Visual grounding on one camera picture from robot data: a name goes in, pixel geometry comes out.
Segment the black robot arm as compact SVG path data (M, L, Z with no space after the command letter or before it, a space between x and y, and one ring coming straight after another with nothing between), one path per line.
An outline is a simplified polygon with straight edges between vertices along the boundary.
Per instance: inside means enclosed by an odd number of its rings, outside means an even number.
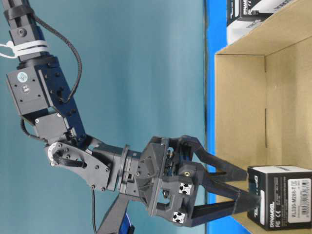
M244 181L245 170L208 153L192 136L154 136L142 152L128 145L108 145L86 134L74 93L57 57L49 52L42 28L69 40L41 20L27 0L4 0L11 39L6 43L19 59L7 74L20 126L35 129L29 137L44 143L50 164L78 174L91 191L118 191L97 234L118 234L127 219L129 201L145 205L150 216L194 227L253 210L261 197L230 185Z

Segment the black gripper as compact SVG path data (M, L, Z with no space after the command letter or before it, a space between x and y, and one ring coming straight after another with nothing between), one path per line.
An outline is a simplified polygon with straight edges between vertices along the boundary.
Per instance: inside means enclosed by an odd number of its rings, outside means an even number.
M192 161L193 153L203 163L221 172L217 179L200 179L203 166ZM226 216L253 210L261 197L224 182L244 181L247 171L220 159L201 146L197 138L153 137L138 161L137 188L150 216L159 216L177 226L194 227ZM225 201L195 205L199 185Z

